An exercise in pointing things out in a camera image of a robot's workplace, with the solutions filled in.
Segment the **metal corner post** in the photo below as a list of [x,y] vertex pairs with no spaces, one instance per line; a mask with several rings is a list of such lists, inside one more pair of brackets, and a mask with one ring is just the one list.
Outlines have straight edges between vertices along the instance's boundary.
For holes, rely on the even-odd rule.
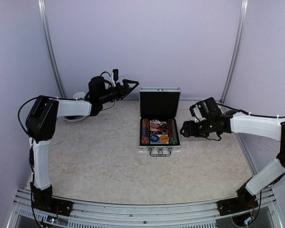
[[43,29],[44,29],[46,46],[47,46],[47,50],[48,50],[48,54],[49,54],[49,58],[50,58],[55,82],[56,82],[56,85],[57,85],[57,88],[59,91],[59,95],[62,98],[66,98],[65,90],[64,90],[64,87],[63,87],[63,84],[61,81],[61,77],[59,74],[56,58],[55,58],[54,51],[52,48],[52,42],[51,42],[47,13],[46,13],[45,0],[38,0],[38,5],[39,5],[39,13],[40,13],[40,17],[41,17],[41,22],[42,22]]
[[237,26],[237,32],[236,32],[236,41],[235,41],[234,48],[233,48],[233,53],[232,53],[232,58],[231,58],[231,62],[230,62],[229,70],[228,70],[227,80],[226,80],[225,87],[224,87],[224,90],[223,90],[223,93],[220,99],[220,102],[222,104],[224,104],[226,101],[228,92],[230,90],[231,81],[234,75],[237,57],[238,57],[238,53],[240,50],[241,40],[242,40],[242,36],[244,32],[247,8],[248,8],[248,0],[242,0],[241,11],[240,11],[239,21],[238,21],[238,26]]

